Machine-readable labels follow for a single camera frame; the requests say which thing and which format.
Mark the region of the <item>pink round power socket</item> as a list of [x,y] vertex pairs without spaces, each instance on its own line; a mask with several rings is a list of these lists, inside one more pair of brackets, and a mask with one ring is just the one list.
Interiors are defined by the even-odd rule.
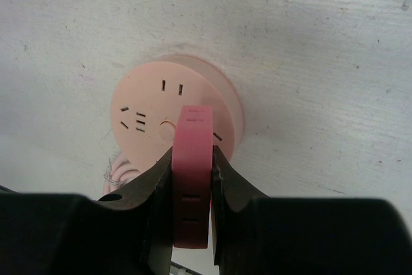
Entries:
[[115,140],[138,171],[147,171],[172,146],[183,106],[213,108],[214,144],[232,158],[245,130],[243,106],[233,83],[207,61],[168,55],[132,69],[112,95]]

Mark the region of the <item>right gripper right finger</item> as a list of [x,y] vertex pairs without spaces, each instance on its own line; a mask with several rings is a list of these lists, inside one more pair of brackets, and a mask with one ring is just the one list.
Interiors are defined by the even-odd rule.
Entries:
[[211,204],[221,274],[411,273],[411,235],[385,200],[269,197],[215,147]]

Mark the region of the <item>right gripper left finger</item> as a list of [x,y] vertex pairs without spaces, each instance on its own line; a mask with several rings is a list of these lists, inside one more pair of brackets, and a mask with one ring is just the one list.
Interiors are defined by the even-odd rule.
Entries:
[[168,274],[172,247],[170,151],[97,201],[1,195],[2,274]]

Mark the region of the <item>pink plug adapter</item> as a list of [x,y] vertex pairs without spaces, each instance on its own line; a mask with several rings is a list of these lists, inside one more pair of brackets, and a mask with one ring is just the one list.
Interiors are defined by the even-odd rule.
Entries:
[[171,162],[176,248],[208,246],[212,154],[212,108],[183,106],[174,134]]

